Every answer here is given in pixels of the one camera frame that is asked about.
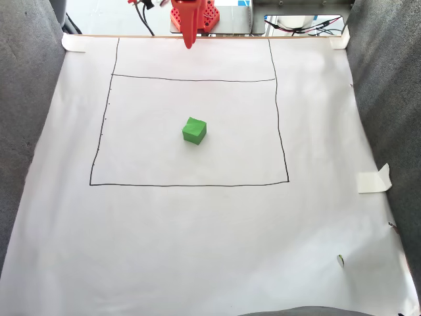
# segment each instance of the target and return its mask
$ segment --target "tape strip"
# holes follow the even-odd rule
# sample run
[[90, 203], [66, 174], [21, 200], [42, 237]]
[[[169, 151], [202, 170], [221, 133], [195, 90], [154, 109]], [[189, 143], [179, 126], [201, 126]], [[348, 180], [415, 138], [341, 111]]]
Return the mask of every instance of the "tape strip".
[[75, 36], [64, 33], [61, 39], [61, 45], [67, 51], [85, 53], [87, 41], [88, 38], [85, 38], [83, 36]]
[[392, 187], [389, 165], [386, 163], [378, 172], [362, 172], [357, 178], [358, 193], [384, 192]]

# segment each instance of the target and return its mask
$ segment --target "gray fabric wall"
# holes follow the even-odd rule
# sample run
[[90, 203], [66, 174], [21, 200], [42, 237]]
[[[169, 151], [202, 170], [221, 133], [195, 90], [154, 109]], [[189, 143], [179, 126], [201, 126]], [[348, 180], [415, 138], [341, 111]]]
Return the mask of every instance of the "gray fabric wall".
[[357, 106], [421, 299], [421, 1], [356, 0], [347, 54]]
[[0, 271], [65, 51], [49, 0], [0, 0]]
[[359, 313], [358, 311], [345, 311], [343, 309], [305, 306], [283, 311], [262, 311], [258, 313], [244, 314], [240, 316], [370, 316], [369, 314]]

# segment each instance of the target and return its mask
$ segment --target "wire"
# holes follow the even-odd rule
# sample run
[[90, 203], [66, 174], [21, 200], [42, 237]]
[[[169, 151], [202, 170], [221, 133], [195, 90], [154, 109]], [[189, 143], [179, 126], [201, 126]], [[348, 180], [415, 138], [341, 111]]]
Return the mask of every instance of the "wire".
[[145, 16], [145, 8], [146, 8], [146, 5], [145, 5], [145, 3], [143, 4], [143, 9], [142, 9], [142, 15], [143, 15], [143, 19], [145, 20], [145, 23], [147, 24], [147, 21], [146, 21], [146, 16]]
[[321, 33], [327, 33], [329, 35], [335, 35], [335, 34], [332, 33], [332, 31], [342, 32], [341, 30], [338, 30], [336, 28], [330, 28], [328, 30], [325, 30], [324, 28], [318, 28], [318, 30], [320, 30], [319, 33], [317, 33], [317, 34], [309, 34], [309, 36], [319, 36]]
[[73, 25], [74, 29], [77, 31], [77, 33], [82, 34], [79, 27], [77, 27], [77, 25], [72, 21], [72, 19], [69, 17], [69, 15], [67, 13], [66, 13], [66, 16], [68, 18], [68, 21], [71, 23], [71, 25]]
[[137, 14], [139, 15], [142, 23], [146, 26], [146, 28], [149, 30], [149, 32], [151, 33], [152, 36], [155, 36], [155, 34], [152, 32], [151, 28], [149, 27], [149, 25], [147, 25], [147, 23], [145, 22], [145, 20], [142, 18], [142, 15], [140, 14], [139, 8], [137, 7], [137, 3], [134, 3], [134, 7], [136, 8]]
[[281, 31], [288, 32], [288, 33], [294, 33], [294, 34], [295, 33], [297, 33], [297, 34], [304, 34], [304, 33], [308, 33], [308, 32], [314, 31], [314, 30], [323, 29], [323, 28], [327, 27], [328, 25], [331, 25], [332, 23], [338, 21], [340, 18], [341, 17], [333, 18], [331, 20], [324, 21], [322, 23], [319, 23], [319, 24], [314, 25], [314, 26], [310, 26], [308, 28], [284, 28], [284, 27], [279, 26], [277, 24], [273, 24], [273, 23], [271, 23], [271, 22], [269, 22], [267, 20], [265, 20], [265, 22], [267, 24], [273, 26], [277, 30], [281, 30]]

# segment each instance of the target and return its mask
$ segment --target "green block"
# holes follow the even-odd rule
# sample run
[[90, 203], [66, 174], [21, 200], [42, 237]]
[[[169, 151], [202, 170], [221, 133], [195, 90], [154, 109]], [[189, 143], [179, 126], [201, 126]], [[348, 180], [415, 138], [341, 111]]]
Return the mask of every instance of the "green block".
[[183, 138], [188, 142], [199, 145], [206, 135], [206, 122], [189, 118], [187, 124], [183, 128]]

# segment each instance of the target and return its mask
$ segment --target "white paper sheet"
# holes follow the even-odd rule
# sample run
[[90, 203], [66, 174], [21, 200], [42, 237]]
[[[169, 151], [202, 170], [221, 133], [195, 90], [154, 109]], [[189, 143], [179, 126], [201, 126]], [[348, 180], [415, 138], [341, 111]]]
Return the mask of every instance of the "white paper sheet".
[[[188, 51], [182, 39], [123, 38], [115, 64], [117, 41], [66, 54], [9, 244], [0, 315], [302, 305], [415, 315], [385, 195], [357, 192], [356, 173], [376, 166], [346, 52], [328, 39], [198, 39]], [[253, 81], [274, 70], [278, 86], [111, 82], [113, 71]], [[209, 127], [199, 146], [181, 135], [195, 115]], [[95, 185], [108, 182], [120, 185]]]

